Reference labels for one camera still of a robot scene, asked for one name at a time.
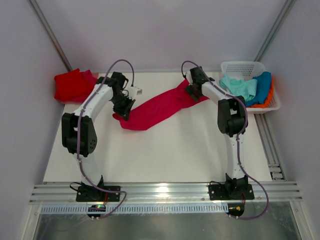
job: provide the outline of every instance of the folded cloth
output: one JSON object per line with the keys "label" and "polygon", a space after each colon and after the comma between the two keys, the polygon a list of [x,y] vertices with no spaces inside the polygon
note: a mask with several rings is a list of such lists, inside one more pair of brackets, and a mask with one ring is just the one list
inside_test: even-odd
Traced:
{"label": "folded cloth", "polygon": [[54,77],[56,92],[54,98],[62,103],[83,103],[97,82],[90,70],[79,69]]}
{"label": "folded cloth", "polygon": [[198,101],[194,101],[185,91],[188,85],[189,82],[185,79],[176,88],[151,98],[133,109],[130,112],[128,121],[125,121],[116,113],[113,114],[113,117],[120,121],[121,127],[124,129],[135,131],[147,130],[171,117],[179,110],[190,108],[208,99],[202,96]]}
{"label": "folded cloth", "polygon": [[257,80],[256,95],[252,100],[246,101],[245,105],[250,107],[255,104],[264,104],[268,97],[272,75],[268,71],[264,71],[261,75],[253,77]]}
{"label": "folded cloth", "polygon": [[219,80],[220,87],[228,88],[230,93],[235,96],[243,96],[245,101],[250,101],[256,96],[257,80],[251,79],[245,81],[244,79],[237,80],[230,78],[227,74]]}
{"label": "folded cloth", "polygon": [[249,108],[261,108],[261,109],[267,108],[269,106],[269,104],[271,103],[273,95],[274,95],[274,77],[272,76],[270,90],[269,90],[268,96],[266,97],[266,100],[264,101],[264,103],[263,104],[254,104],[252,106],[249,106]]}

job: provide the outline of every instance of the white wall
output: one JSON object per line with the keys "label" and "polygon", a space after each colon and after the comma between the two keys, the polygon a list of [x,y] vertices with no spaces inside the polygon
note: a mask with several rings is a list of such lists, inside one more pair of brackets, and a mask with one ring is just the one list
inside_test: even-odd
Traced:
{"label": "white wall", "polygon": [[262,62],[275,75],[282,107],[267,119],[289,180],[320,226],[320,1],[298,0]]}
{"label": "white wall", "polygon": [[[73,68],[205,69],[253,60],[284,0],[37,0]],[[128,70],[125,64],[115,67]]]}
{"label": "white wall", "polygon": [[0,238],[14,240],[59,123],[53,77],[66,69],[26,0],[0,5]]}

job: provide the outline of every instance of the white table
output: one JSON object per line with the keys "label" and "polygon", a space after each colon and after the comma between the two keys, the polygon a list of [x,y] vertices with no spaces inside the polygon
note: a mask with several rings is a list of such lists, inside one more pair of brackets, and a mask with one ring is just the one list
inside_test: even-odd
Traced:
{"label": "white table", "polygon": [[[219,79],[220,73],[211,73]],[[135,86],[143,89],[133,108],[182,81],[181,73],[136,73]],[[67,104],[64,113],[78,105]],[[217,125],[218,107],[210,100],[183,109],[148,129],[122,129],[107,103],[94,123],[96,163],[105,182],[223,182],[227,170],[224,136]],[[244,137],[244,166],[258,181],[271,181],[268,163],[254,115],[248,117]],[[62,146],[61,123],[44,176],[45,182],[81,181],[73,156]]]}

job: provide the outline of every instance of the white plastic basket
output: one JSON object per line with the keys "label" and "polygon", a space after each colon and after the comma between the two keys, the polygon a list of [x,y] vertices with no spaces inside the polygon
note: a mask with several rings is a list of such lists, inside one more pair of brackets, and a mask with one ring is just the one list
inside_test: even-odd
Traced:
{"label": "white plastic basket", "polygon": [[[266,71],[265,66],[258,61],[225,61],[221,64],[222,73],[227,73],[232,79],[250,80]],[[273,88],[272,100],[266,108],[247,107],[248,114],[264,114],[272,110],[278,110],[281,104]]]}

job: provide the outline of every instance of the teal cloth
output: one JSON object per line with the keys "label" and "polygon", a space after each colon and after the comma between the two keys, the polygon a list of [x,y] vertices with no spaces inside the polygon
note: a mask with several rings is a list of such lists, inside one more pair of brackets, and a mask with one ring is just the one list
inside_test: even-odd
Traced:
{"label": "teal cloth", "polygon": [[230,78],[227,74],[224,74],[224,77],[219,80],[220,87],[228,88],[235,96],[243,96],[245,101],[250,101],[256,96],[257,82],[257,79],[237,80]]}

